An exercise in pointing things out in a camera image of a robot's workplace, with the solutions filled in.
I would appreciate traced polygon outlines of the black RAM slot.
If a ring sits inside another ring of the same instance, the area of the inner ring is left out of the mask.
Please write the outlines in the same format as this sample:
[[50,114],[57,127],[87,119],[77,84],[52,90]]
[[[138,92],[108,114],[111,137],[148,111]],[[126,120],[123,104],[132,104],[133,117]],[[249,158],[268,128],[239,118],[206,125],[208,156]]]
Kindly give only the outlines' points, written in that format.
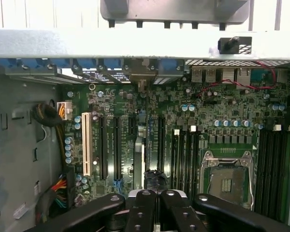
[[179,151],[179,141],[180,141],[180,129],[174,129],[172,136],[172,188],[177,189],[177,171],[178,171],[178,151]]
[[199,134],[197,131],[190,130],[190,190],[191,194],[195,193],[197,185],[197,170],[198,170],[198,151],[199,149]]
[[262,214],[262,206],[263,206],[263,187],[264,187],[264,181],[265,181],[265,175],[266,175],[266,149],[267,149],[267,131],[261,130],[260,131],[260,151],[259,151],[259,160],[258,160],[258,174],[260,175],[259,178],[259,206],[258,210]]
[[272,133],[272,140],[271,140],[271,184],[270,184],[270,205],[269,205],[269,215],[274,217],[275,209],[276,209],[276,190],[277,190],[277,169],[279,168],[279,139],[280,139],[280,132],[274,131]]

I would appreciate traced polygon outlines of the CPU socket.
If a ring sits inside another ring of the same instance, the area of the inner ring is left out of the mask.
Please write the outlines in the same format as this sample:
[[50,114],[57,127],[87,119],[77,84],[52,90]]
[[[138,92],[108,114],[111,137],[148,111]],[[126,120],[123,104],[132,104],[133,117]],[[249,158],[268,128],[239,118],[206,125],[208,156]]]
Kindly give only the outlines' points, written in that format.
[[254,171],[254,157],[250,150],[207,149],[201,155],[199,193],[253,210]]

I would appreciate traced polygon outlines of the short black expansion slot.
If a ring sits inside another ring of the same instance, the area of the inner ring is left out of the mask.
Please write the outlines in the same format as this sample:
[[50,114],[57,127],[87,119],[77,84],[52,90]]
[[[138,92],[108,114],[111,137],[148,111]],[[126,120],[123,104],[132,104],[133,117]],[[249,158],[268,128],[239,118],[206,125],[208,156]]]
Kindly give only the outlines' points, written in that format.
[[129,135],[135,135],[136,131],[136,117],[130,116],[128,118],[128,133]]

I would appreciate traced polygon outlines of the white PCI expansion slot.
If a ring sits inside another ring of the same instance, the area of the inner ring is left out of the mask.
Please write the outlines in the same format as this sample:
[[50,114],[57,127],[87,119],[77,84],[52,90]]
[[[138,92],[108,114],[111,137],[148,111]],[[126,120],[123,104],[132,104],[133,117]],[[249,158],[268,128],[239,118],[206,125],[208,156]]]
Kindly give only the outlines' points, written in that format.
[[82,116],[82,149],[83,149],[83,175],[90,176],[90,113],[85,112]]

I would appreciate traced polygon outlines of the green motherboard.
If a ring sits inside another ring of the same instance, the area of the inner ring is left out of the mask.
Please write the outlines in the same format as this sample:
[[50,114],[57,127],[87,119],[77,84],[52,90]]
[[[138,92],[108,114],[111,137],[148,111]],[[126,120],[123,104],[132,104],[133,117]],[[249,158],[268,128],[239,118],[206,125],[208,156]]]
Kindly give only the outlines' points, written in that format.
[[[152,81],[139,91],[136,85],[74,84],[62,87],[62,102],[72,102],[72,120],[64,121],[64,155],[74,168],[75,206],[84,205],[108,193],[118,193],[114,184],[113,119],[121,119],[122,192],[149,189],[145,172],[158,171],[158,118],[165,118],[164,170],[166,187],[172,188],[172,136],[180,129],[177,189],[192,200],[199,194],[201,155],[207,149],[250,150],[254,157],[254,207],[260,213],[258,160],[260,131],[267,131],[266,175],[262,215],[280,220],[287,198],[285,170],[290,159],[290,75],[283,70],[252,69],[250,84],[231,80],[212,84],[195,83],[190,75],[168,83]],[[90,113],[90,176],[83,175],[82,113]],[[136,117],[135,135],[128,133],[128,118]],[[100,180],[99,118],[107,129],[108,176]],[[197,185],[190,190],[190,130],[199,134]],[[271,184],[271,140],[280,132],[276,209],[269,215]]]

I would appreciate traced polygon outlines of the white power connector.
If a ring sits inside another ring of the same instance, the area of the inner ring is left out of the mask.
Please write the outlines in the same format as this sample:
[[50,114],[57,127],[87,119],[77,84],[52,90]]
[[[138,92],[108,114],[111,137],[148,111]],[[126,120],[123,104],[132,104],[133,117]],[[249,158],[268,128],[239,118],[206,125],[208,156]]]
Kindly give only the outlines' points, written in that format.
[[57,113],[64,121],[72,120],[73,117],[72,102],[71,101],[57,102]]

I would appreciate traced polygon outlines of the silver rear port block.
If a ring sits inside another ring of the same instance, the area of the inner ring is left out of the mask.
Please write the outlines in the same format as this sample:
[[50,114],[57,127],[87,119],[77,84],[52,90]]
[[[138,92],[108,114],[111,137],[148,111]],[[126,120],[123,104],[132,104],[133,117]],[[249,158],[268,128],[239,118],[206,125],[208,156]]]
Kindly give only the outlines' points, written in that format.
[[242,85],[250,84],[251,69],[249,68],[214,68],[192,67],[191,81],[202,84],[212,84],[221,80],[231,80]]

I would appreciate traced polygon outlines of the grey power supply unit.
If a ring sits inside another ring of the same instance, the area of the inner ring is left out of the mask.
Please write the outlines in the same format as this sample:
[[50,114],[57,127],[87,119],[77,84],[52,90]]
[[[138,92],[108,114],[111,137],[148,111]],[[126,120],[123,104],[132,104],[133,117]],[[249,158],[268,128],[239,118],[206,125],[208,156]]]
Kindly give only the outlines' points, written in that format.
[[52,85],[0,75],[0,232],[35,224],[35,205],[61,171],[55,130],[37,123],[32,107],[58,100]]

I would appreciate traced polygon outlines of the grey open PC case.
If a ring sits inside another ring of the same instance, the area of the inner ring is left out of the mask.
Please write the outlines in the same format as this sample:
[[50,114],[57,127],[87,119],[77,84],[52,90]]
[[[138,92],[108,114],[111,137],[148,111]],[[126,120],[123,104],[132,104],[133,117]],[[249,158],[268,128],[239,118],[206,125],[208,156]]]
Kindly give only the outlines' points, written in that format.
[[[234,36],[252,37],[251,54],[219,53],[219,39]],[[191,76],[192,67],[283,70],[290,75],[290,31],[0,29],[0,75],[52,85],[58,94],[55,103],[39,102],[31,110],[37,123],[55,130],[61,161],[58,177],[35,205],[33,227],[80,207],[74,205],[74,168],[65,162],[64,121],[57,113],[57,102],[63,100],[62,87],[131,83],[144,91],[157,79],[172,83]],[[290,159],[287,165],[283,217],[274,220],[290,226]],[[153,232],[177,232],[162,225],[160,191],[156,192]],[[22,232],[32,232],[33,227]]]

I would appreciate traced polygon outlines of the grey parts rack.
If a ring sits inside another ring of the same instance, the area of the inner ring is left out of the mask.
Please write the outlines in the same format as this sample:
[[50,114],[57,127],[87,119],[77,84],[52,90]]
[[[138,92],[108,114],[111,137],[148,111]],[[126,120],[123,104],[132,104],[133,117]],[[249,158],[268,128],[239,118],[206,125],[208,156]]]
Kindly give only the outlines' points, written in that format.
[[244,23],[250,13],[250,0],[100,0],[101,15],[114,22]]

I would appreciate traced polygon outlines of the black rear panel switch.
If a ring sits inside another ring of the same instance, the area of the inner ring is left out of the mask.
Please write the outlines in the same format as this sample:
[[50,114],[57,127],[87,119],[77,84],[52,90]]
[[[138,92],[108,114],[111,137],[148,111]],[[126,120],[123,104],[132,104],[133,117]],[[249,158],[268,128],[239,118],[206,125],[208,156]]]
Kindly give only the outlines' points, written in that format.
[[251,54],[252,37],[234,36],[220,38],[217,49],[223,55]]

